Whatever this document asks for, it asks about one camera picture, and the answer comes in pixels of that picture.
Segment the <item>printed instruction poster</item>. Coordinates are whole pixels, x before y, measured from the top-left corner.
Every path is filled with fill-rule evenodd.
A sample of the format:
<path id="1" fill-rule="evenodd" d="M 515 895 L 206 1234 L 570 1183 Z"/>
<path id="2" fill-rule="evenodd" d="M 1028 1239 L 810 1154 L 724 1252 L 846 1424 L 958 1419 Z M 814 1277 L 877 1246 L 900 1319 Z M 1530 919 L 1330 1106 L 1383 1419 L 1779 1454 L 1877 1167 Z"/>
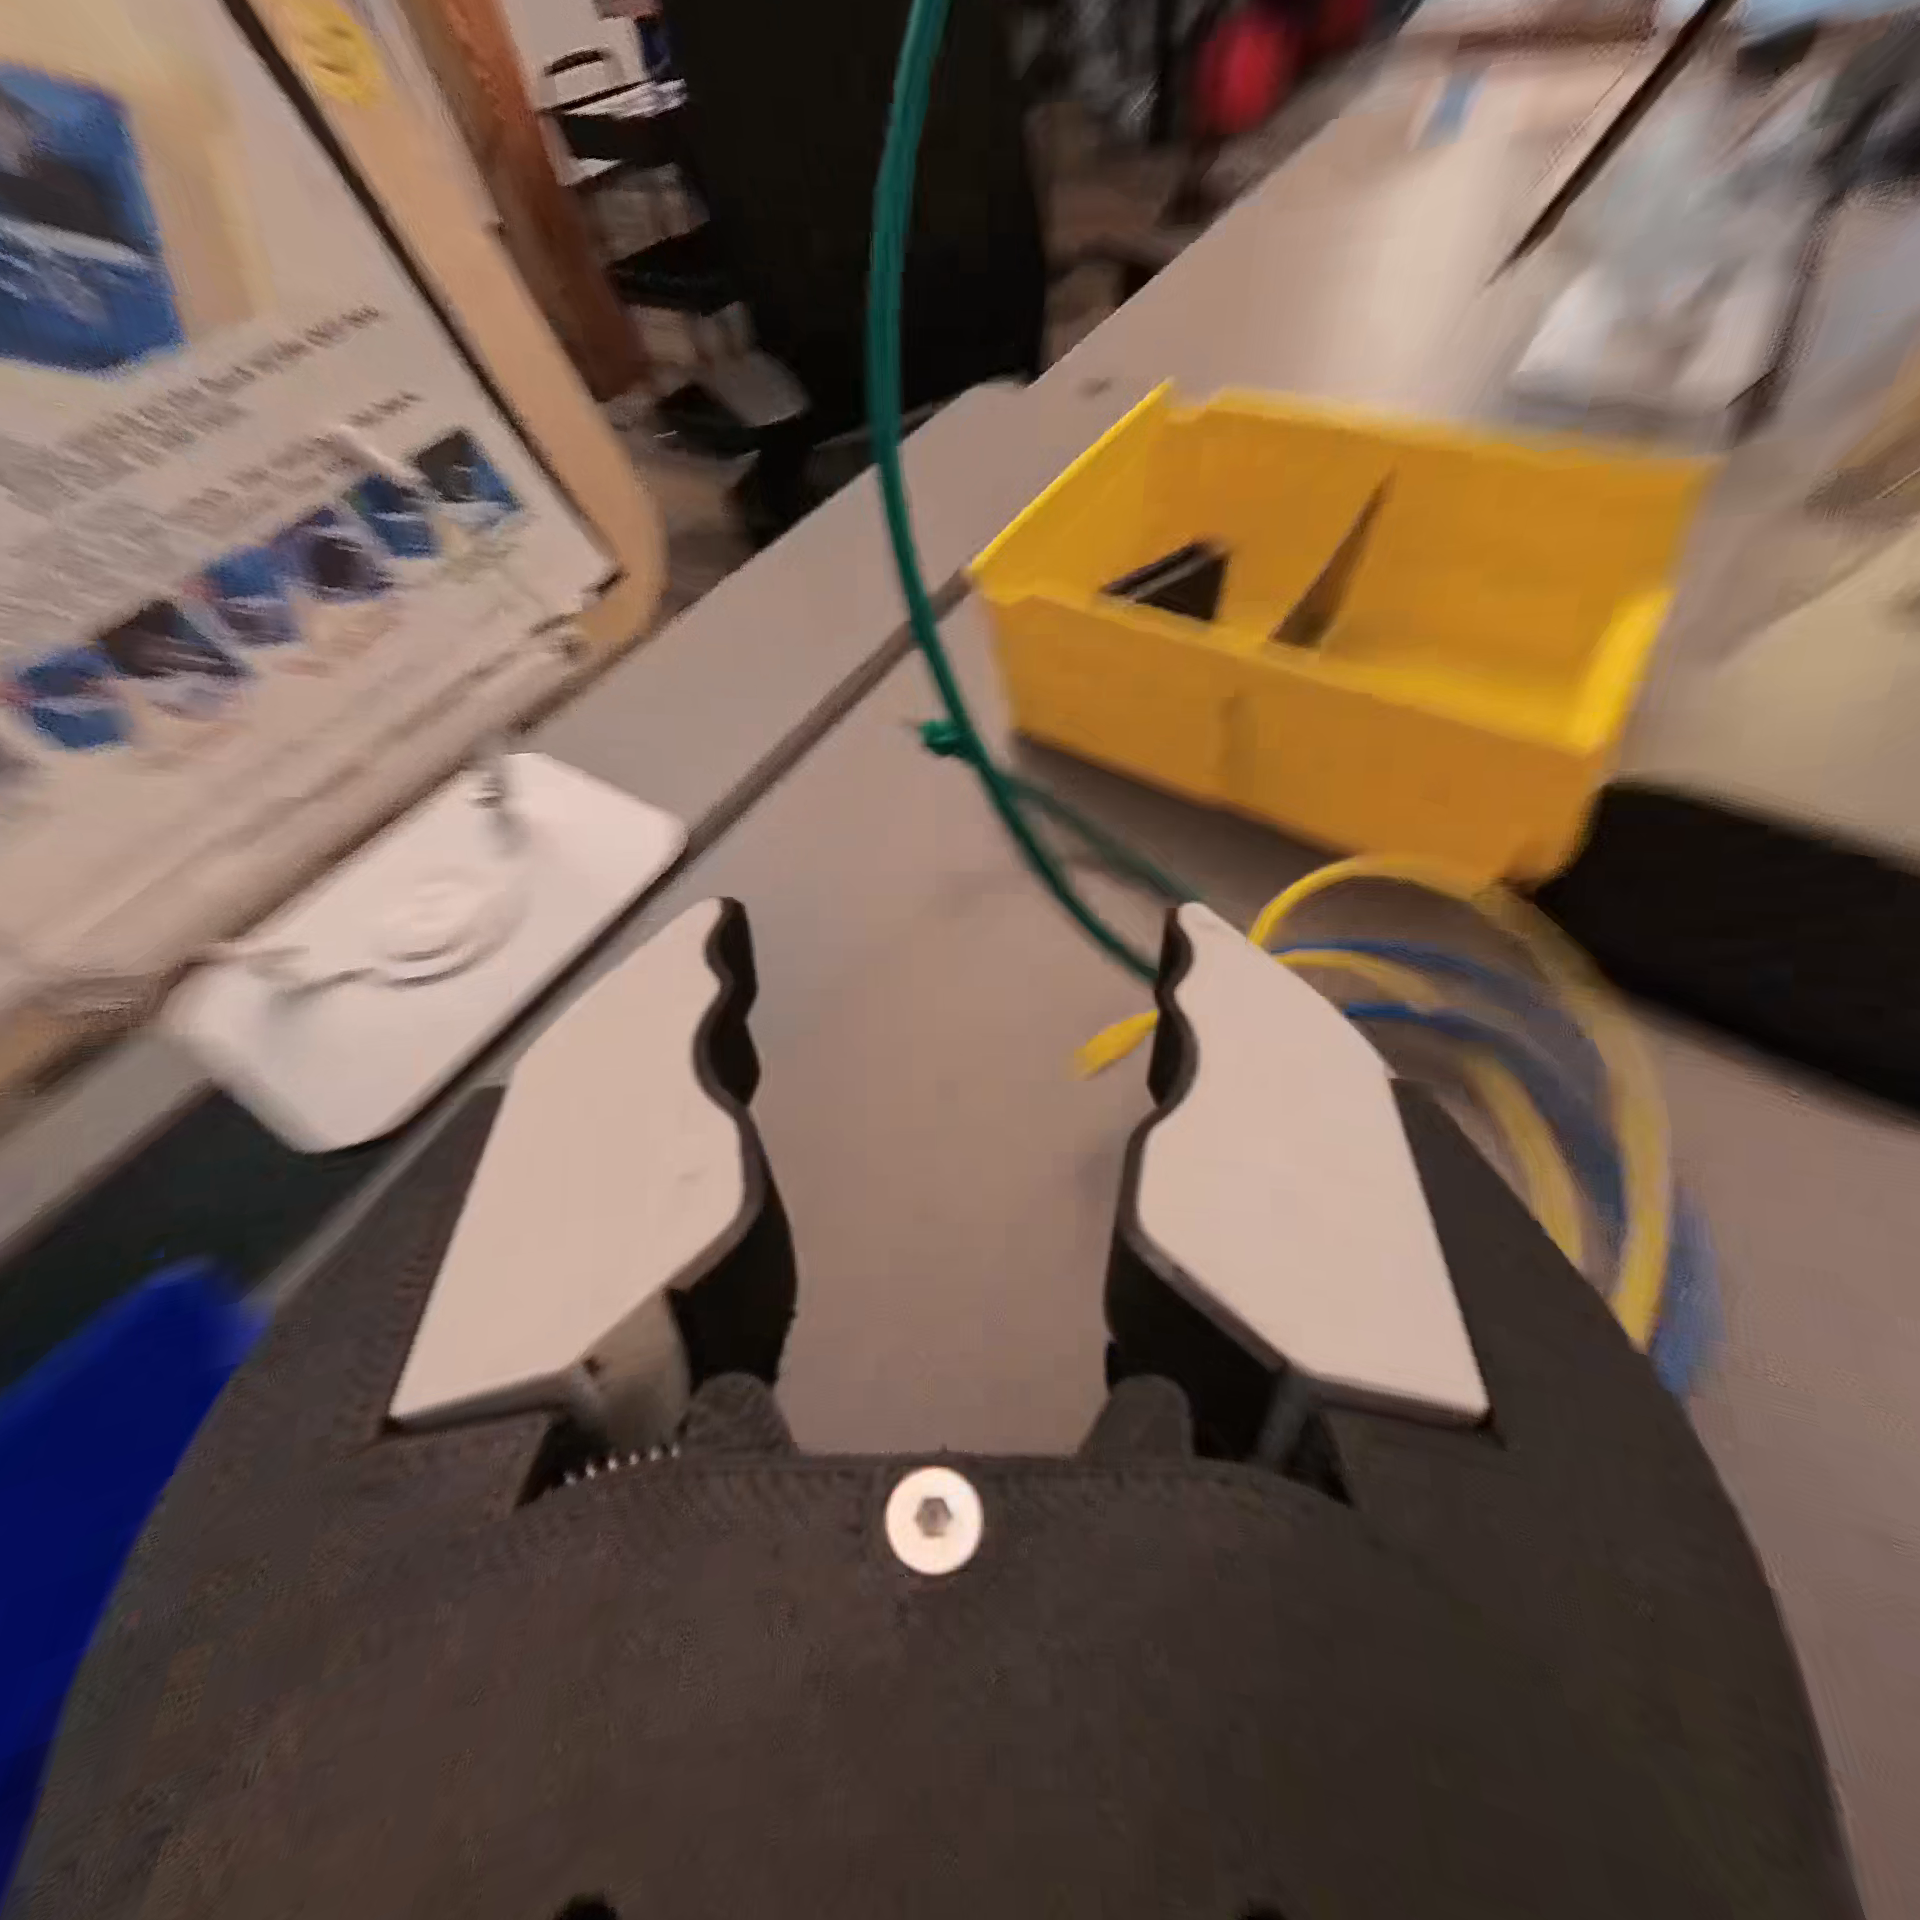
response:
<path id="1" fill-rule="evenodd" d="M 4 1046 L 562 683 L 610 554 L 252 4 L 4 4 Z"/>

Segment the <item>blue plastic bin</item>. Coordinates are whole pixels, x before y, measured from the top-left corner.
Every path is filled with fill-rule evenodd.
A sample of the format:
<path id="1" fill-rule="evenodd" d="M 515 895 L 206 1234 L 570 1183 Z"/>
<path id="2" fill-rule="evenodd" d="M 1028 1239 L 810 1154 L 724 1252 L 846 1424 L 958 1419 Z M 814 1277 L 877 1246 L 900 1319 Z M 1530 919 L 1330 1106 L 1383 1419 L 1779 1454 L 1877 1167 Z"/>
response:
<path id="1" fill-rule="evenodd" d="M 211 1260 L 99 1309 L 2 1397 L 2 1884 L 140 1531 L 266 1315 Z"/>

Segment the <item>yellow plastic bin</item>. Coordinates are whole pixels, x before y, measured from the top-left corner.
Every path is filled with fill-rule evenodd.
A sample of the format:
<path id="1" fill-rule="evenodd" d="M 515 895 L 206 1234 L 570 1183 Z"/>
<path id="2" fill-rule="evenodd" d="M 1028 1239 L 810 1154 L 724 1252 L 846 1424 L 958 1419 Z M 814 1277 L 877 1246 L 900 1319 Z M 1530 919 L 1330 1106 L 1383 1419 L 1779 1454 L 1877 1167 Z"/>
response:
<path id="1" fill-rule="evenodd" d="M 1155 389 L 973 559 L 1015 732 L 1339 855 L 1560 871 L 1715 456 Z M 1212 624 L 1102 595 L 1187 542 Z"/>

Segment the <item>white stand base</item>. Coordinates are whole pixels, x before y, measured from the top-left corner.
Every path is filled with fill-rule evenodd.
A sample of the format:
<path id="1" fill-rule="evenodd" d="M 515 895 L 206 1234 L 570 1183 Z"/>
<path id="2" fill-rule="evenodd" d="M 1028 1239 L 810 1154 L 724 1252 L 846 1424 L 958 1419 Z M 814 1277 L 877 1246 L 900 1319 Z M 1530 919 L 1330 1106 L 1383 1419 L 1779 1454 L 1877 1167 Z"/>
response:
<path id="1" fill-rule="evenodd" d="M 447 779 L 246 936 L 160 1024 L 300 1154 L 396 1134 L 647 895 L 679 816 L 539 752 Z"/>

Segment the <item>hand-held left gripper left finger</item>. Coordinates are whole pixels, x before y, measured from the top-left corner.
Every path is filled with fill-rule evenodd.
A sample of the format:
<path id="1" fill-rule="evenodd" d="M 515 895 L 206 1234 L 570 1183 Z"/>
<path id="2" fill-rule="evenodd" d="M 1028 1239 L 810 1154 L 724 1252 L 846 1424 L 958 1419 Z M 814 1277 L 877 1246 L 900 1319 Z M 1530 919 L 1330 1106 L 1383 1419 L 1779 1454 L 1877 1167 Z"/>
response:
<path id="1" fill-rule="evenodd" d="M 599 975 L 494 1104 L 388 1427 L 546 1416 L 666 1458 L 702 1388 L 779 1381 L 799 1263 L 754 1118 L 748 907 L 710 895 Z"/>

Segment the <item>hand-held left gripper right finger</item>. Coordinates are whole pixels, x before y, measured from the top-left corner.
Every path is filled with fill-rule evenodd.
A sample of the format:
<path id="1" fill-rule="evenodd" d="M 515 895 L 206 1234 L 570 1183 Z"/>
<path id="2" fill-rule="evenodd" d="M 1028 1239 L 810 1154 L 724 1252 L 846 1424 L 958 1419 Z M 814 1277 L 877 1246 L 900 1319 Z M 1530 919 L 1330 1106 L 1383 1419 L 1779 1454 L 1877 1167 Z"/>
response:
<path id="1" fill-rule="evenodd" d="M 1168 914 L 1157 1007 L 1116 1252 L 1285 1388 L 1484 1424 L 1491 1391 L 1386 1058 L 1199 903 Z"/>

